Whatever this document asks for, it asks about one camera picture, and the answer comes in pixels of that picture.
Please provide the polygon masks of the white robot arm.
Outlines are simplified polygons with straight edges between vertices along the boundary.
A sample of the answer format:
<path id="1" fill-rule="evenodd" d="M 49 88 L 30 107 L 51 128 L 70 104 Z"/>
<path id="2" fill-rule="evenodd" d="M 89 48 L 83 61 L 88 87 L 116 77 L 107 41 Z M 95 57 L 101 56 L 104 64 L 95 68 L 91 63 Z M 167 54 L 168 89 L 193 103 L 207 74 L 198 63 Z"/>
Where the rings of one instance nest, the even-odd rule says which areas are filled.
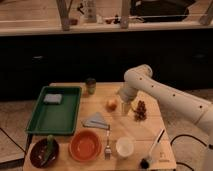
<path id="1" fill-rule="evenodd" d="M 132 102 L 139 91 L 177 110 L 209 135 L 201 171 L 213 171 L 213 102 L 185 93 L 152 79 L 152 69 L 142 64 L 124 73 L 118 94 L 124 103 Z"/>

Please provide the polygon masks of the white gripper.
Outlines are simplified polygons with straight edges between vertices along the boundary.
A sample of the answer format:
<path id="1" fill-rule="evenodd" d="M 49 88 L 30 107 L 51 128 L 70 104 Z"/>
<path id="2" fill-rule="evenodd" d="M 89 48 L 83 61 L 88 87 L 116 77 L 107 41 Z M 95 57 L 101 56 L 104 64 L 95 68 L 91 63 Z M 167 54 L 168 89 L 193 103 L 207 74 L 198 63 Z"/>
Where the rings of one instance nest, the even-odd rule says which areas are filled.
<path id="1" fill-rule="evenodd" d="M 126 116 L 131 109 L 130 102 L 132 102 L 137 96 L 137 90 L 129 86 L 127 83 L 124 83 L 118 90 L 118 95 L 123 101 L 121 104 L 122 115 Z"/>

